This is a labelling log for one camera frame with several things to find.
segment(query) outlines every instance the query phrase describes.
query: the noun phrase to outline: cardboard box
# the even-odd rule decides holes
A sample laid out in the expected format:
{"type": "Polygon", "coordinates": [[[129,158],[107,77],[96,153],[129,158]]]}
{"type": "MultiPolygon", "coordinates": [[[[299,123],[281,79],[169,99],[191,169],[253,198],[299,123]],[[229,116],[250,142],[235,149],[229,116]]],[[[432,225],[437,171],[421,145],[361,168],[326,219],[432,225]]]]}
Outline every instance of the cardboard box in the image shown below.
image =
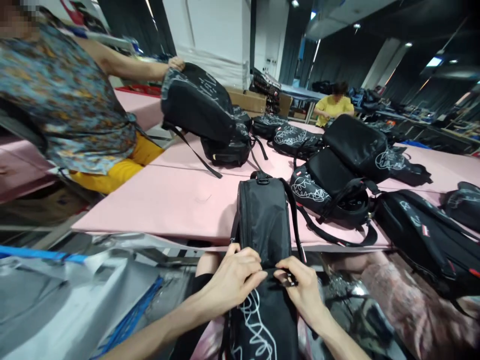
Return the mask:
{"type": "Polygon", "coordinates": [[[293,97],[280,93],[280,112],[278,115],[287,118],[289,116],[290,107],[292,106],[293,100],[293,97]]]}
{"type": "Polygon", "coordinates": [[[238,105],[247,112],[265,113],[267,105],[267,97],[265,95],[248,90],[241,91],[236,88],[227,88],[227,91],[233,105],[238,105]]]}

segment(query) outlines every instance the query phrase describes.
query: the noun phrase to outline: floral blouse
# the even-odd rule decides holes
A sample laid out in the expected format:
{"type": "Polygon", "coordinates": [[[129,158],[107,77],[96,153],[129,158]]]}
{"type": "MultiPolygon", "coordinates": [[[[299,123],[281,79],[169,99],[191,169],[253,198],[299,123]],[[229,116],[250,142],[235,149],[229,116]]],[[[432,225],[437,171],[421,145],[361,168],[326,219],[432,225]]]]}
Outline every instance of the floral blouse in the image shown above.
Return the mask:
{"type": "Polygon", "coordinates": [[[0,39],[0,97],[30,115],[57,166],[106,175],[133,152],[136,117],[73,39],[39,27],[37,41],[0,39]]]}

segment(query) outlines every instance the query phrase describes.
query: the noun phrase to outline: human hands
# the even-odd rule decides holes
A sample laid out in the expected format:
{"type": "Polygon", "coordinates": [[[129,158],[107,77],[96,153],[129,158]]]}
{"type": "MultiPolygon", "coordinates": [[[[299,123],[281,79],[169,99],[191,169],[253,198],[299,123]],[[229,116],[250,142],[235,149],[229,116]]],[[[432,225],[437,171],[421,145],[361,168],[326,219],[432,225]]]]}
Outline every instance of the human hands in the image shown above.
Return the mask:
{"type": "MultiPolygon", "coordinates": [[[[305,322],[315,329],[319,322],[330,315],[320,297],[317,273],[311,267],[300,262],[296,257],[290,256],[278,264],[279,269],[288,269],[298,281],[297,286],[286,287],[286,292],[300,316],[305,322]]],[[[285,271],[277,270],[273,275],[280,281],[285,281],[285,271]]]]}
{"type": "Polygon", "coordinates": [[[181,57],[175,56],[168,60],[168,67],[183,71],[185,69],[185,62],[181,57]]]}
{"type": "Polygon", "coordinates": [[[250,247],[240,250],[240,244],[228,247],[218,270],[200,294],[201,308],[211,320],[240,305],[267,273],[262,271],[260,255],[250,247]]]}

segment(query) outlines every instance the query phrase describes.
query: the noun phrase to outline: woman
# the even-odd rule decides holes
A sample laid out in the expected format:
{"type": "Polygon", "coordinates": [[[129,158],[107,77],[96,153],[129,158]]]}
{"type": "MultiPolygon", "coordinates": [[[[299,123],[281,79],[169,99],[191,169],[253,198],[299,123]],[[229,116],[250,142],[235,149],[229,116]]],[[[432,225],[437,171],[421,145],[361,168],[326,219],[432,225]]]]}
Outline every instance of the woman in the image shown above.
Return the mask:
{"type": "MultiPolygon", "coordinates": [[[[367,354],[334,320],[320,297],[315,270],[302,264],[296,257],[289,257],[276,264],[274,276],[286,281],[288,269],[298,281],[298,286],[287,287],[286,292],[303,320],[323,338],[335,360],[368,360],[367,354]]],[[[175,310],[137,332],[107,353],[102,360],[145,360],[155,355],[177,338],[171,360],[218,359],[220,337],[204,341],[210,351],[197,346],[202,334],[207,333],[208,322],[222,316],[228,310],[242,304],[250,292],[265,278],[260,256],[247,247],[240,250],[238,243],[228,247],[220,262],[218,254],[201,256],[193,282],[194,294],[175,310]]]]}
{"type": "Polygon", "coordinates": [[[18,0],[0,0],[0,98],[44,134],[46,157],[83,187],[109,194],[163,149],[118,102],[108,76],[162,81],[168,64],[139,61],[34,18],[18,0]]]}
{"type": "Polygon", "coordinates": [[[354,106],[350,98],[345,96],[349,89],[346,82],[340,82],[333,85],[333,94],[325,96],[316,103],[313,113],[318,115],[316,126],[323,128],[330,118],[338,118],[340,115],[354,115],[354,106]]]}

